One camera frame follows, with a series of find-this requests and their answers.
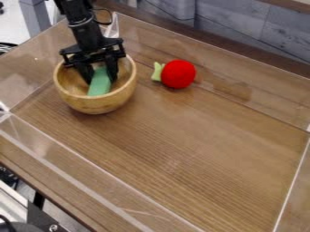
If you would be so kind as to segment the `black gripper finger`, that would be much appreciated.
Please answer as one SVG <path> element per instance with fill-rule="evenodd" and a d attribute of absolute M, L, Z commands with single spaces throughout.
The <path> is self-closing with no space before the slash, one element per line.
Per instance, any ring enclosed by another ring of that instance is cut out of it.
<path fill-rule="evenodd" d="M 78 74 L 81 75 L 84 82 L 89 84 L 92 81 L 93 74 L 95 74 L 92 65 L 89 63 L 76 63 L 74 68 Z"/>
<path fill-rule="evenodd" d="M 117 59 L 111 55 L 105 57 L 105 66 L 109 81 L 115 82 L 117 80 L 119 64 Z"/>

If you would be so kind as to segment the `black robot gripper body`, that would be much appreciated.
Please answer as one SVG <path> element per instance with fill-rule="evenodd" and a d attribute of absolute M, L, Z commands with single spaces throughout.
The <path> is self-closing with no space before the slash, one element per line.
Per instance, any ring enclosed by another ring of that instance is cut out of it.
<path fill-rule="evenodd" d="M 104 62 L 108 67 L 116 68 L 119 60 L 125 56 L 123 38 L 105 38 L 95 49 L 81 49 L 77 44 L 58 51 L 64 65 L 72 67 L 76 63 Z"/>

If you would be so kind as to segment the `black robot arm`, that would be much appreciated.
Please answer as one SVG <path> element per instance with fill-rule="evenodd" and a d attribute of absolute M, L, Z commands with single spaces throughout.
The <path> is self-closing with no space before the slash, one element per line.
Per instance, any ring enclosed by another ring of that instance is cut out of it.
<path fill-rule="evenodd" d="M 65 16 L 76 44 L 58 50 L 64 66 L 73 67 L 84 82 L 90 83 L 93 63 L 104 63 L 111 82 L 117 79 L 119 59 L 125 56 L 123 38 L 108 38 L 100 31 L 101 22 L 89 0 L 53 0 L 58 12 Z"/>

